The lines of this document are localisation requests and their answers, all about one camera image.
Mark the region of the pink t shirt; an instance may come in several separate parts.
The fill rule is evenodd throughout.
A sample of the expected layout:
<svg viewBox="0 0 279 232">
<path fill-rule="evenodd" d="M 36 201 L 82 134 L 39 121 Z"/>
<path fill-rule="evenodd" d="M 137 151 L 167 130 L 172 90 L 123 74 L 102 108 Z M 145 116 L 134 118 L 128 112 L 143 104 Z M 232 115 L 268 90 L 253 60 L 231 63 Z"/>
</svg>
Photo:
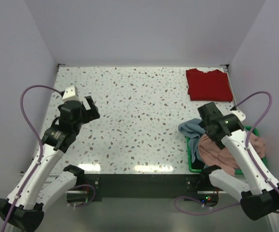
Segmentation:
<svg viewBox="0 0 279 232">
<path fill-rule="evenodd" d="M 265 144 L 260 137 L 252 133 L 250 143 L 260 158 L 265 157 Z M 198 151 L 202 161 L 207 166 L 217 165 L 232 176 L 235 175 L 236 169 L 240 169 L 230 151 L 227 148 L 219 149 L 206 134 L 199 140 Z"/>
</svg>

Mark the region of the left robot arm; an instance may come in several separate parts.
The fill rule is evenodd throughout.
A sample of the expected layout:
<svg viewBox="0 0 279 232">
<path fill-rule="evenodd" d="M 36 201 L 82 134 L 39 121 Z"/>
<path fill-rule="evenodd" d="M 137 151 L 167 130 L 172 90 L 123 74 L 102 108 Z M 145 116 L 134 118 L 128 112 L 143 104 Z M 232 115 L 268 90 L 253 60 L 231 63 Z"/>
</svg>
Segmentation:
<svg viewBox="0 0 279 232">
<path fill-rule="evenodd" d="M 0 198 L 2 220 L 24 232 L 34 232 L 56 200 L 66 191 L 86 185 L 84 170 L 74 165 L 68 165 L 58 178 L 44 185 L 54 166 L 75 142 L 82 125 L 100 117 L 92 97 L 85 99 L 90 106 L 88 110 L 78 99 L 58 106 L 60 116 L 45 131 L 41 148 L 27 172 L 5 199 Z"/>
</svg>

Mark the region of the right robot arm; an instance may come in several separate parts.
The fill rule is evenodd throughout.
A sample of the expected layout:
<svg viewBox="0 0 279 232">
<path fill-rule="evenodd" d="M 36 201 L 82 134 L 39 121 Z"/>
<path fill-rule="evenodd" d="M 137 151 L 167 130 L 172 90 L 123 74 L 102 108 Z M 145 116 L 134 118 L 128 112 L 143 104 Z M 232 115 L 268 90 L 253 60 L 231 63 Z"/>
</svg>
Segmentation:
<svg viewBox="0 0 279 232">
<path fill-rule="evenodd" d="M 201 172 L 201 187 L 224 190 L 240 203 L 244 213 L 252 220 L 279 212 L 279 181 L 249 142 L 249 133 L 242 124 L 245 114 L 233 107 L 230 114 L 223 115 L 214 102 L 199 107 L 198 112 L 200 127 L 205 134 L 218 148 L 230 151 L 246 179 L 243 182 L 227 174 L 220 166 L 213 165 Z"/>
</svg>

